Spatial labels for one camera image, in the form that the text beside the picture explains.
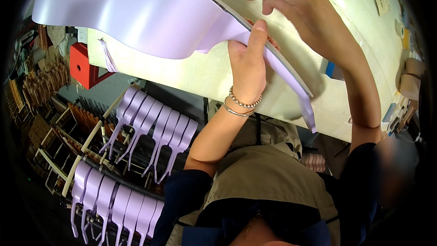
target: person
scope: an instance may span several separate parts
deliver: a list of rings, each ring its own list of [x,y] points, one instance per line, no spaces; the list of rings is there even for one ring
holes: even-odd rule
[[[167,179],[150,245],[358,245],[365,238],[377,207],[372,149],[381,138],[379,96],[366,57],[329,0],[263,0],[262,6],[265,15],[274,8],[284,14],[305,43],[343,70],[353,123],[341,178],[299,163],[298,141],[287,137],[280,138],[288,150],[274,137],[232,147],[248,135],[242,131],[252,119],[239,115],[253,108],[239,104],[257,101],[266,86],[267,24],[258,20],[247,47],[228,41],[233,88],[224,103],[237,114],[221,106],[194,140],[184,170]]]

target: purple plastic piece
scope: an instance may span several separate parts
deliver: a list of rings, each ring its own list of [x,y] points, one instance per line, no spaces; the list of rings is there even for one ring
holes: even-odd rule
[[[176,128],[176,124],[178,123],[180,113],[176,110],[171,110],[170,116],[168,117],[167,123],[165,125],[164,133],[161,136],[158,149],[156,151],[155,161],[153,163],[153,168],[155,169],[155,182],[158,182],[158,177],[156,173],[156,165],[158,164],[158,159],[160,157],[161,147],[163,145],[168,145],[170,142],[171,136],[173,135],[174,129]]]
[[[134,87],[130,87],[126,90],[126,92],[124,93],[123,99],[117,108],[117,119],[118,120],[123,119],[124,113],[126,112],[128,107],[131,105],[132,100],[136,96],[137,92],[138,92],[138,90]],[[117,136],[118,136],[118,132],[114,133],[115,131],[116,131],[116,129],[114,129],[109,140],[106,142],[106,144],[99,151],[100,153],[102,153],[108,147],[108,145],[112,146],[112,144],[115,142],[115,140],[117,139]],[[109,153],[109,159],[111,159],[111,157],[112,157],[112,152]]]
[[[132,123],[132,127],[134,128],[135,133],[132,136],[131,142],[129,143],[128,148],[126,148],[126,151],[123,153],[123,155],[121,155],[118,161],[116,161],[115,163],[119,163],[122,160],[122,158],[124,158],[124,156],[126,156],[126,154],[129,153],[131,146],[133,144],[133,139],[134,139],[133,137],[138,133],[138,130],[140,129],[142,123],[144,122],[144,119],[147,117],[147,114],[149,114],[150,108],[152,107],[154,102],[155,102],[155,98],[153,98],[152,96],[147,96],[145,98]],[[131,156],[129,156],[129,164],[128,164],[129,171],[131,169],[130,157]]]
[[[180,144],[180,141],[182,139],[182,134],[187,128],[189,118],[184,115],[180,115],[178,123],[176,124],[176,128],[174,129],[173,135],[171,137],[170,143],[168,146],[171,148],[171,155],[170,159],[168,160],[167,167],[165,172],[163,173],[162,177],[158,180],[158,184],[162,182],[162,180],[168,175],[170,175],[171,168],[172,168],[172,161],[176,159],[176,156],[178,155],[178,146]]]
[[[155,212],[153,213],[152,220],[150,221],[149,231],[147,232],[147,235],[150,237],[153,237],[156,223],[161,216],[161,212],[163,211],[163,208],[164,208],[164,202],[161,200],[157,200],[156,209]]]
[[[187,58],[196,50],[207,53],[226,40],[247,45],[252,29],[221,0],[35,0],[32,19],[44,25],[97,29],[138,51],[170,59]],[[315,132],[311,91],[270,42],[264,57],[296,92],[302,116]]]
[[[71,227],[73,228],[73,235],[75,238],[79,236],[76,225],[74,224],[74,215],[76,213],[76,204],[84,201],[84,195],[86,190],[86,181],[90,174],[91,166],[87,165],[83,161],[77,164],[76,171],[74,172],[74,185],[71,189]]]
[[[169,164],[171,163],[170,167],[168,167],[168,165],[167,165],[167,168],[168,168],[167,172],[168,172],[169,176],[171,175],[171,170],[173,169],[174,162],[176,161],[176,156],[179,153],[182,153],[185,150],[187,150],[187,148],[189,147],[191,139],[193,139],[194,133],[197,130],[197,125],[198,125],[198,123],[196,121],[194,121],[193,119],[190,119],[190,122],[188,123],[188,126],[185,129],[185,132],[183,133],[182,140],[180,141],[180,144],[178,145],[178,147],[173,149],[173,147],[170,146],[170,147],[172,147],[172,155],[171,156],[173,159],[171,162],[169,162]]]
[[[156,151],[158,150],[158,146],[161,141],[162,134],[164,132],[165,125],[168,121],[168,117],[170,116],[171,108],[168,106],[163,106],[161,112],[159,113],[158,120],[156,121],[155,130],[153,131],[152,139],[155,141],[155,147],[153,148],[152,155],[150,156],[149,165],[142,173],[142,177],[145,175],[147,170],[149,170],[150,166],[155,160]]]
[[[85,219],[86,219],[86,211],[87,210],[95,210],[97,196],[99,194],[99,187],[102,181],[103,174],[92,168],[90,174],[88,175],[88,179],[86,181],[86,189],[84,195],[84,209],[82,211],[82,220],[80,222],[80,228],[82,230],[82,235],[84,236],[85,244],[88,244],[88,237],[86,236],[85,229]]]
[[[141,210],[142,201],[144,200],[144,195],[137,192],[132,191],[131,197],[129,198],[128,206],[126,208],[126,214],[124,215],[124,227],[129,230],[129,238],[128,245],[131,246],[132,239],[134,238],[134,231],[136,222],[138,220],[138,214]]]
[[[159,113],[161,112],[161,109],[163,107],[163,103],[160,101],[156,101],[153,103],[152,108],[150,109],[149,113],[147,114],[147,117],[145,118],[144,122],[141,124],[141,127],[138,129],[138,132],[135,133],[134,138],[132,138],[131,142],[129,143],[128,150],[129,150],[129,165],[131,163],[131,157],[132,153],[135,149],[136,144],[138,143],[139,137],[141,135],[149,133],[150,128],[152,127],[153,123],[155,123],[156,118],[158,117]],[[152,165],[153,162],[153,154],[150,157],[149,165],[146,167],[145,172],[149,169],[149,167]]]
[[[156,210],[156,199],[153,199],[149,196],[144,196],[144,200],[142,201],[141,210],[139,211],[137,226],[135,231],[139,232],[141,235],[139,246],[143,246],[144,241],[147,236],[147,232],[149,231],[150,221],[152,220],[153,214]]]
[[[102,238],[99,242],[98,246],[101,246],[106,237],[106,226],[108,224],[109,210],[111,197],[114,192],[115,180],[111,179],[108,176],[103,177],[102,183],[99,189],[99,197],[97,199],[97,214],[101,216],[103,219],[103,227],[102,227]]]
[[[99,39],[99,41],[102,44],[103,54],[105,55],[106,69],[109,72],[118,72],[118,69],[114,64],[114,61],[112,60],[112,57],[109,54],[108,47],[106,46],[106,42],[103,41],[103,39]]]
[[[112,154],[112,147],[114,145],[115,140],[117,139],[117,135],[120,132],[120,130],[123,128],[125,124],[130,124],[133,122],[133,120],[136,117],[137,112],[139,111],[139,108],[141,107],[143,101],[145,100],[147,94],[145,94],[142,91],[138,91],[135,97],[132,99],[131,104],[129,105],[128,109],[126,109],[126,112],[124,112],[124,116],[121,119],[118,119],[118,123],[114,128],[114,131],[112,134],[115,134],[114,137],[109,139],[109,141],[102,147],[102,149],[99,151],[100,153],[106,149],[106,147],[109,145],[109,154]]]
[[[115,245],[120,242],[120,235],[123,230],[123,220],[126,213],[126,207],[128,206],[129,197],[131,195],[132,189],[127,188],[120,184],[117,194],[115,195],[114,205],[112,207],[112,222],[114,222],[117,229],[117,238],[115,239]]]

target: white table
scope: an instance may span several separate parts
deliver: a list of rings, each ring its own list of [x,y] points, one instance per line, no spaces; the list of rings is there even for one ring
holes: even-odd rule
[[[324,90],[319,90],[321,95],[312,101],[317,131],[350,142],[351,114],[346,85],[324,74],[327,60],[303,43],[294,26],[278,11],[263,15],[261,0],[222,1],[244,17],[267,21],[269,32],[281,46],[281,53],[307,85],[314,91],[317,82],[322,82]],[[390,104],[399,100],[399,95],[395,95],[399,82],[398,70],[400,63],[403,63],[401,39],[395,30],[395,19],[400,20],[401,14],[399,2],[389,0],[390,12],[380,17],[374,0],[330,1],[366,55],[378,88],[383,118]],[[102,32],[89,29],[90,64],[100,67],[105,67],[101,44],[97,41],[101,37],[122,73],[219,101],[226,97],[232,85],[226,42],[215,46],[208,54],[194,52],[187,59],[171,60],[141,53]],[[257,112],[306,128],[296,97],[285,82],[268,68],[267,86]]]

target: necklace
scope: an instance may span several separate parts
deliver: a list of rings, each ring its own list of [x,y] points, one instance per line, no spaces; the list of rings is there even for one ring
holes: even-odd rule
[[[249,224],[248,224],[248,226],[247,226],[247,228],[246,228],[246,230],[245,230],[245,232],[244,232],[243,240],[246,239],[246,236],[247,236],[248,233],[249,233],[250,226],[251,226],[251,225],[254,223],[254,221],[258,218],[258,216],[261,216],[261,217],[262,217],[262,215],[259,213],[259,210],[258,210],[257,214],[256,214],[256,215],[255,215],[251,220],[249,220]]]

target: silver bangle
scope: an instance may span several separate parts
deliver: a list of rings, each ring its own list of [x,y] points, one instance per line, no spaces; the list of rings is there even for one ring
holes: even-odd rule
[[[241,116],[241,117],[249,117],[250,115],[252,115],[252,114],[255,112],[255,107],[253,107],[252,111],[251,111],[251,112],[248,112],[247,114],[241,114],[241,113],[235,112],[235,111],[233,111],[232,109],[228,108],[228,106],[226,105],[226,98],[225,98],[225,100],[223,101],[223,106],[225,107],[225,109],[226,109],[228,112],[230,112],[230,113],[232,113],[232,114],[235,114],[235,115],[237,115],[237,116]]]

